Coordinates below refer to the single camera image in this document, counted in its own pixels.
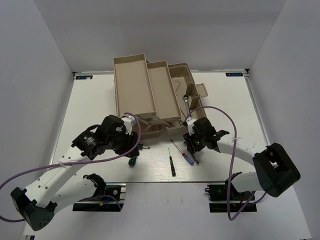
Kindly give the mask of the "stubby green screwdriver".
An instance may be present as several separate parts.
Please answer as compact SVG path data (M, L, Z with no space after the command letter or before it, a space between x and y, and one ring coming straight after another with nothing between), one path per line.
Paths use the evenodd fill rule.
M137 156L132 157L132 158L129 159L128 165L129 165L130 168L133 168L136 165L137 159L138 159Z
M138 145L137 145L137 148L138 148L138 150L149 150L150 149L150 147L149 146L145 146L145 145L143 145L143 144L141 144L141 143L139 143Z

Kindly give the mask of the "small silver combination wrench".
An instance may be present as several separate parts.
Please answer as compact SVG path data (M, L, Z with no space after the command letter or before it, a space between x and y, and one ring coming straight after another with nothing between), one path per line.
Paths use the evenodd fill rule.
M196 164L197 166L199 166L199 165L200 165L200 162L196 159L195 155L189 151L188 146L187 146L187 143L186 143L185 141L183 142L183 145L184 145L184 147L186 148L186 150L188 151L188 153L191 154L191 156L192 156L195 164Z

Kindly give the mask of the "large silver ratchet wrench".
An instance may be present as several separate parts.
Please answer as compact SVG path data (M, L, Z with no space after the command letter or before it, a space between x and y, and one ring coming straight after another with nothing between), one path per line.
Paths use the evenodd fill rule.
M190 109L190 104L189 104L189 96L188 95L184 95L182 97L183 101L184 101L184 104L185 104L185 108L186 108L186 118L190 117L191 116L191 109Z

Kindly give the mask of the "beige toolbox with clear lid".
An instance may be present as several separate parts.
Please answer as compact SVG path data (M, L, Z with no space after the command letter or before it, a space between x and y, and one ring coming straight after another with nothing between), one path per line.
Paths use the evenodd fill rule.
M202 98L208 96L204 84L197 84L187 63L149 62L144 54L113 59L116 114L137 116L143 140L157 138L163 129L168 135L183 135L188 97L192 117L206 117Z

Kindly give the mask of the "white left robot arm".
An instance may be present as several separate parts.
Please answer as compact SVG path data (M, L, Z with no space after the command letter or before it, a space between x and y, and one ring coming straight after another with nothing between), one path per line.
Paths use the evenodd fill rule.
M106 182L97 174L85 174L77 183L63 188L85 165L112 150L119 157L139 156L138 118L126 112L123 117L108 115L101 124L89 126L71 143L58 163L45 167L45 172L26 187L10 193L16 210L33 231L46 227L62 209L84 199L99 200L105 196Z

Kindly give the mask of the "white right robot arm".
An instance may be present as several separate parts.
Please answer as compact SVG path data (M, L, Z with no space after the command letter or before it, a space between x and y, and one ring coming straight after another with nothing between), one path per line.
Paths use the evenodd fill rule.
M301 179L299 170L279 143L268 146L243 141L235 143L235 138L228 131L216 131L206 117L189 117L186 125L188 132L183 138L189 153L208 148L234 156L254 167L253 172L234 173L225 181L226 195L233 200L244 192L254 191L264 191L277 198Z

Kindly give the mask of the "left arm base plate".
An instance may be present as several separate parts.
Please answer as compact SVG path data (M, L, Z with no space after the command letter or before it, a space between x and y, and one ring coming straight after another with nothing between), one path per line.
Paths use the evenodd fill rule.
M111 183L102 193L95 193L89 200L73 204L73 212L121 212L126 198L125 183Z

